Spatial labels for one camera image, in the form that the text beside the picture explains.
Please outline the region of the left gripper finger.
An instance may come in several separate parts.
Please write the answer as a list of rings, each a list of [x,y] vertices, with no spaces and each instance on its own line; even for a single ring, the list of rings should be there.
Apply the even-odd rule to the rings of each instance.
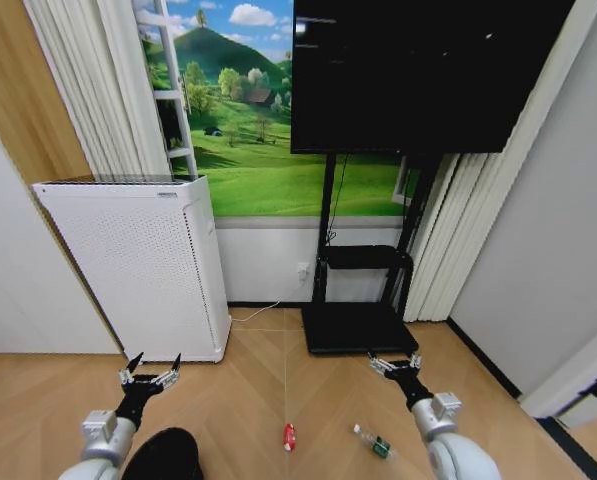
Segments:
[[[137,356],[129,360],[127,365],[118,372],[121,385],[127,385],[134,382],[133,372],[140,365],[144,353],[140,352]]]
[[[178,354],[171,368],[159,377],[158,384],[163,390],[173,386],[180,376],[181,354]]]

